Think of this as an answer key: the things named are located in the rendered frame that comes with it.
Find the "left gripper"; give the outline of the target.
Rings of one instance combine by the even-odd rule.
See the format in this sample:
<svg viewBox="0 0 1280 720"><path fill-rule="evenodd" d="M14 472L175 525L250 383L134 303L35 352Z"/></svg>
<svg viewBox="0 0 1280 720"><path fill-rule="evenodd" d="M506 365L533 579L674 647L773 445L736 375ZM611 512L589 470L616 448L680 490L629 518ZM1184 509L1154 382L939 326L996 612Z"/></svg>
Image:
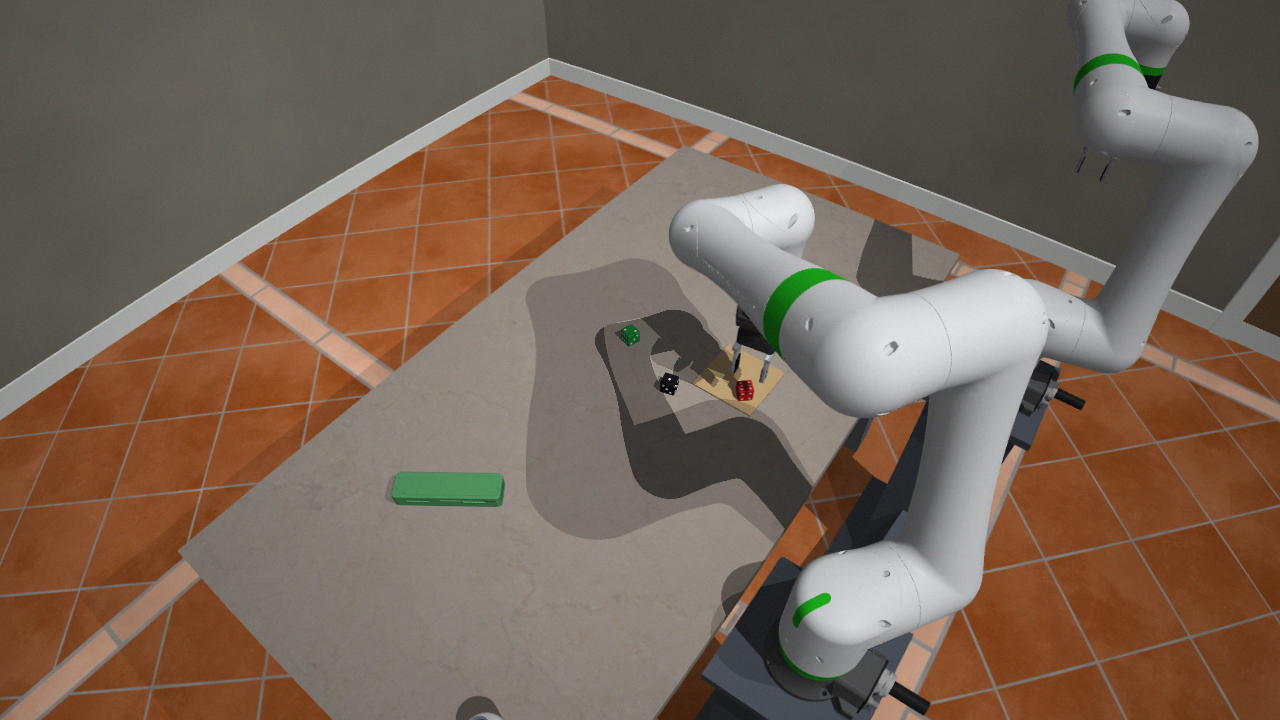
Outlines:
<svg viewBox="0 0 1280 720"><path fill-rule="evenodd" d="M760 380L759 380L760 383L764 383L765 377L768 374L771 360L774 356L776 351L765 341L765 338L756 329L756 327L753 324L753 322L749 319L749 316L742 311L742 309L739 307L739 305L737 305L737 311L736 311L736 325L739 325L739 334L737 334L737 340L736 340L736 342L733 343L733 347L732 347L732 350L733 350L733 361L732 361L731 372L735 373L737 370L737 368L739 368L740 356L741 356L741 354L740 354L741 345L748 346L749 348L755 348L756 351L767 354L765 359L764 359L764 366L762 368Z"/></svg>

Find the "tan flat mat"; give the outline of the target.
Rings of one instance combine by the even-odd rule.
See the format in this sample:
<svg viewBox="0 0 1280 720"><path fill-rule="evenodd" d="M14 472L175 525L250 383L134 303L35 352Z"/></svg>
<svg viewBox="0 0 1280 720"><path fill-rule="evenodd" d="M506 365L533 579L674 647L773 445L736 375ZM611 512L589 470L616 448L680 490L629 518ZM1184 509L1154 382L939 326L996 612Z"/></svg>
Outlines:
<svg viewBox="0 0 1280 720"><path fill-rule="evenodd" d="M701 372L701 374L692 380L692 386L696 386L716 398L719 398L724 404L728 404L748 416L751 416L767 395L771 393L774 386L785 375L785 372L769 365L768 374L762 384L759 383L759 378L764 363L741 350L739 369L733 373L731 372L733 361L732 347L733 345L727 345ZM737 380L753 380L753 400L739 401L736 395Z"/></svg>

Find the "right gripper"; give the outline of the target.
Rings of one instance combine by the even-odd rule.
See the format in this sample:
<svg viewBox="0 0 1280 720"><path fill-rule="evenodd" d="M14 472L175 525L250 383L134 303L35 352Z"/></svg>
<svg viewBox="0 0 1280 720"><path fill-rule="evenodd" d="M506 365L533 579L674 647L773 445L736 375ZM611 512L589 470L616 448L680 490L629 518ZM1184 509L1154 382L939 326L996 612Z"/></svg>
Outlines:
<svg viewBox="0 0 1280 720"><path fill-rule="evenodd" d="M1160 90L1161 88L1161 87L1158 87L1158 79L1161 78L1161 76L1144 76L1144 77L1146 77L1146 82L1148 85L1148 88L1153 88L1153 90L1156 90L1156 88ZM1082 155L1082 159L1079 160L1079 163L1076 165L1076 170L1075 170L1076 173L1080 170L1082 163L1085 159L1085 152L1088 151L1088 149L1085 149L1085 146L1083 147L1083 150L1084 150L1084 152ZM1105 177L1107 176L1110 167L1112 165L1114 161L1116 161L1116 159L1117 158L1111 158L1110 159L1110 161L1107 164L1108 167L1107 165L1105 167L1105 170L1103 170L1103 174L1100 178L1100 182L1105 181Z"/></svg>

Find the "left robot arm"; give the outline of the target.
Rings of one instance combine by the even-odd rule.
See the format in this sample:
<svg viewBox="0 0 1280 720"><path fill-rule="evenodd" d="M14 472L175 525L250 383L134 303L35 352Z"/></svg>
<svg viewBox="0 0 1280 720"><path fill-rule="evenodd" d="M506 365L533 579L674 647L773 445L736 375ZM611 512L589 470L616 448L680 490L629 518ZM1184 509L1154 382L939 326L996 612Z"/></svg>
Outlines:
<svg viewBox="0 0 1280 720"><path fill-rule="evenodd" d="M1048 315L1032 284L998 269L876 297L800 259L814 223L801 190L771 184L684 205L669 246L835 411L883 416L929 396L902 529L808 562L764 647L771 676L797 700L835 698L851 720L878 708L873 693L891 694L924 716L931 702L870 648L957 612L980 589L998 471Z"/></svg>

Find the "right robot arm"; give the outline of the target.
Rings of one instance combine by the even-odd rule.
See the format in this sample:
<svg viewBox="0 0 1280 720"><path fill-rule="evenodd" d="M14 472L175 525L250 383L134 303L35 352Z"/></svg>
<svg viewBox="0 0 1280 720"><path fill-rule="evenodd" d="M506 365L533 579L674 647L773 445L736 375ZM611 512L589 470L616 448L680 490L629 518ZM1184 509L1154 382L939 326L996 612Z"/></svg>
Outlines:
<svg viewBox="0 0 1280 720"><path fill-rule="evenodd" d="M1050 406L1046 400L1079 410L1085 404L1059 389L1053 373L1037 366L1042 357L1100 373L1137 363L1181 266L1260 143L1251 118L1235 108L1148 88L1144 76L1162 76L1187 37L1190 20L1180 3L1071 0L1066 18L1076 45L1078 138L1102 156L1155 164L1160 176L1123 258L1094 299L1024 279L1048 315L1044 348L1019 407L1027 416Z"/></svg>

